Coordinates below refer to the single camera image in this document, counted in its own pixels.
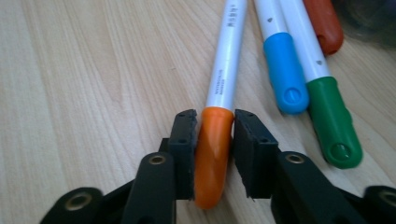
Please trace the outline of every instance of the marker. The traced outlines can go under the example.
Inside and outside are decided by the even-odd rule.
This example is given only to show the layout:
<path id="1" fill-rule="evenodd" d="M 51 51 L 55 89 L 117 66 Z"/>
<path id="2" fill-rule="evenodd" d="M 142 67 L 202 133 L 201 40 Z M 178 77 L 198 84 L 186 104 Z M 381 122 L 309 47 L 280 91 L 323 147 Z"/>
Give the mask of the marker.
<path id="1" fill-rule="evenodd" d="M 195 204 L 214 207 L 222 194 L 233 126 L 233 94 L 247 0 L 227 0 L 215 64 L 195 150 Z"/>
<path id="2" fill-rule="evenodd" d="M 330 74 L 303 0 L 281 0 L 280 3 L 304 69 L 310 96 L 308 110 L 323 155 L 338 168 L 356 167 L 362 159 L 361 144 L 337 82 Z"/>
<path id="3" fill-rule="evenodd" d="M 306 12 L 325 55 L 337 52 L 344 42 L 344 32 L 331 0 L 304 0 Z"/>
<path id="4" fill-rule="evenodd" d="M 287 114 L 300 114 L 309 104 L 303 68 L 293 39 L 277 0 L 255 0 L 264 42 L 269 76 L 279 109 Z"/>

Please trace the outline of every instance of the transparent container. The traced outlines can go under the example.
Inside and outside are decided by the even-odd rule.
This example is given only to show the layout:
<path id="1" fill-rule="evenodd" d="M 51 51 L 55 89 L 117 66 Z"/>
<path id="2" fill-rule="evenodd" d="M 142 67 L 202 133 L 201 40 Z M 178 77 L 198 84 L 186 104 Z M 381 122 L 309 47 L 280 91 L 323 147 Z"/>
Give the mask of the transparent container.
<path id="1" fill-rule="evenodd" d="M 396 0 L 332 0 L 344 33 L 396 48 Z"/>

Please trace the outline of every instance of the green cap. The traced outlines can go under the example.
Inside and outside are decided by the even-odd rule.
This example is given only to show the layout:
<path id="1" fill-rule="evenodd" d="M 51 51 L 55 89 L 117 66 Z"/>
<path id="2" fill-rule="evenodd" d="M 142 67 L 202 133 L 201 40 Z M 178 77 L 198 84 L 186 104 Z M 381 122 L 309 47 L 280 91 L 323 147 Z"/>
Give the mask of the green cap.
<path id="1" fill-rule="evenodd" d="M 363 157 L 361 144 L 352 125 L 337 81 L 321 77 L 307 83 L 309 113 L 314 123 L 323 156 L 340 169 L 354 168 Z"/>

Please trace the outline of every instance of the orange marker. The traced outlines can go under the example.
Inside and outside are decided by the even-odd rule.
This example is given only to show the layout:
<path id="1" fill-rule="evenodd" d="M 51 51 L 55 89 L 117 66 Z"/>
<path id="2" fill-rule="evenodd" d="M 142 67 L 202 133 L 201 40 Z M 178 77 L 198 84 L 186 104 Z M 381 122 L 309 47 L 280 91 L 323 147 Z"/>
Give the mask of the orange marker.
<path id="1" fill-rule="evenodd" d="M 247 0 L 227 0 L 206 108 L 195 151 L 195 203 L 214 207 L 222 194 L 233 127 L 233 94 L 242 45 Z"/>
<path id="2" fill-rule="evenodd" d="M 337 52 L 344 41 L 340 21 L 331 0 L 304 0 L 306 11 L 325 55 Z"/>

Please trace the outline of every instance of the tabletop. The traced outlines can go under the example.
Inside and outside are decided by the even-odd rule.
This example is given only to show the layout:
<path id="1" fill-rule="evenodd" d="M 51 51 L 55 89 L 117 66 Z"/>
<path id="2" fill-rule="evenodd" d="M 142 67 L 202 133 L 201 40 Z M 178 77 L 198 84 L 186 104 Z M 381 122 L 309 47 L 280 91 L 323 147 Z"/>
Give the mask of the tabletop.
<path id="1" fill-rule="evenodd" d="M 224 1 L 0 0 L 0 223 L 38 223 L 79 187 L 104 194 L 134 179 L 169 137 L 175 115 L 205 107 Z M 282 150 L 309 156 L 338 188 L 361 196 L 396 186 L 396 50 L 346 36 L 327 58 L 364 150 L 326 163 L 309 115 L 276 107 L 253 1 L 234 107 L 256 114 Z M 274 223 L 251 200 L 233 160 L 219 204 L 177 201 L 177 223 Z"/>

